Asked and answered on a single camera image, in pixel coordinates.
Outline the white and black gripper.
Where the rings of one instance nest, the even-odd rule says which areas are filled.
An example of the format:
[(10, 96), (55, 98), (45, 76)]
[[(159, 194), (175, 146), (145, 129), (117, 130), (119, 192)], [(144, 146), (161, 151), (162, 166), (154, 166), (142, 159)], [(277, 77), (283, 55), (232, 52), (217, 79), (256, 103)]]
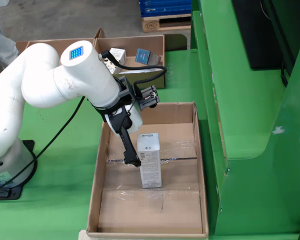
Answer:
[(102, 102), (102, 108), (108, 110), (109, 113), (104, 114), (104, 119), (107, 122), (113, 133), (121, 138), (125, 151), (124, 163), (126, 165), (141, 166), (141, 160), (132, 144), (130, 134), (135, 133), (143, 124), (140, 109), (137, 104), (131, 101), (119, 100)]

